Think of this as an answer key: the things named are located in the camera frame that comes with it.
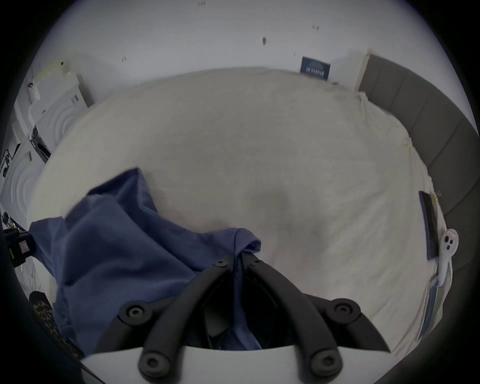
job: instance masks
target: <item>black bolt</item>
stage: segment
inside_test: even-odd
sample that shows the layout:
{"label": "black bolt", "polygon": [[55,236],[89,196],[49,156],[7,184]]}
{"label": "black bolt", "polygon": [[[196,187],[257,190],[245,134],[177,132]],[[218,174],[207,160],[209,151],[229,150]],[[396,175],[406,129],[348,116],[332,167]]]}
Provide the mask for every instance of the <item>black bolt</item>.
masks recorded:
{"label": "black bolt", "polygon": [[148,352],[140,357],[138,368],[149,377],[160,378],[170,372],[170,362],[158,352]]}
{"label": "black bolt", "polygon": [[317,376],[331,376],[342,369],[340,354],[333,349],[317,352],[312,358],[310,369]]}
{"label": "black bolt", "polygon": [[128,317],[142,317],[144,309],[142,307],[131,307],[127,312]]}
{"label": "black bolt", "polygon": [[224,268],[224,267],[228,266],[228,263],[224,260],[218,260],[214,265],[217,266],[217,267]]}
{"label": "black bolt", "polygon": [[335,307],[335,312],[340,312],[345,315],[350,315],[352,311],[352,307],[347,304],[340,304]]}

